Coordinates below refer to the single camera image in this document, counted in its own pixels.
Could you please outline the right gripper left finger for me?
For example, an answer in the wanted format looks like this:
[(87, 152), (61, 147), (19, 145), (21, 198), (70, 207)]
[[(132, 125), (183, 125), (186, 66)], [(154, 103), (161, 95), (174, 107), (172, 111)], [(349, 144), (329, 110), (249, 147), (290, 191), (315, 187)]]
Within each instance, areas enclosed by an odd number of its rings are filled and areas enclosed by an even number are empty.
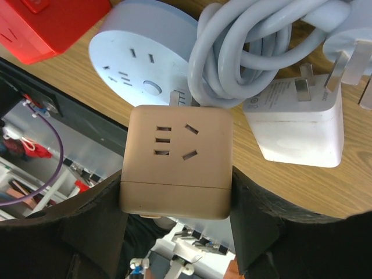
[(25, 219), (1, 222), (1, 278), (115, 278), (127, 214), (121, 172)]

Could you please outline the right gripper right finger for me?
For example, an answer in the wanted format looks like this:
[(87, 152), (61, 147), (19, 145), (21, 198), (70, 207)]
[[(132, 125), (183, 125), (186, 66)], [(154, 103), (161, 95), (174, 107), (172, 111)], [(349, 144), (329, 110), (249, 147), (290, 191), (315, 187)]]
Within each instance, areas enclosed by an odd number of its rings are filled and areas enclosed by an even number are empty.
[(370, 278), (371, 213), (315, 213), (232, 170), (230, 212), (238, 272), (245, 278)]

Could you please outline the beige cube socket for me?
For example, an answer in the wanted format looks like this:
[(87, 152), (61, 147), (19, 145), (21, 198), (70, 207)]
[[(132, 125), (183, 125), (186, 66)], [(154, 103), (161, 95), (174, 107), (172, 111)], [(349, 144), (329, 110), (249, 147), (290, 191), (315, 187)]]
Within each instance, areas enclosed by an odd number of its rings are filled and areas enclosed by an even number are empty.
[(148, 217), (230, 214), (233, 117), (221, 108), (141, 105), (131, 111), (120, 208)]

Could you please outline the red cube socket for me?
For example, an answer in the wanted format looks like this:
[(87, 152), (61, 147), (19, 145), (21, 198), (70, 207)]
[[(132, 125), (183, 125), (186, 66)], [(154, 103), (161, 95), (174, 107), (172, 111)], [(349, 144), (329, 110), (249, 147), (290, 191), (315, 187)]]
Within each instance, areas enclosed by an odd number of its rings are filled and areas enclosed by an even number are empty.
[(58, 56), (111, 8), (110, 1), (1, 1), (1, 45), (27, 65)]

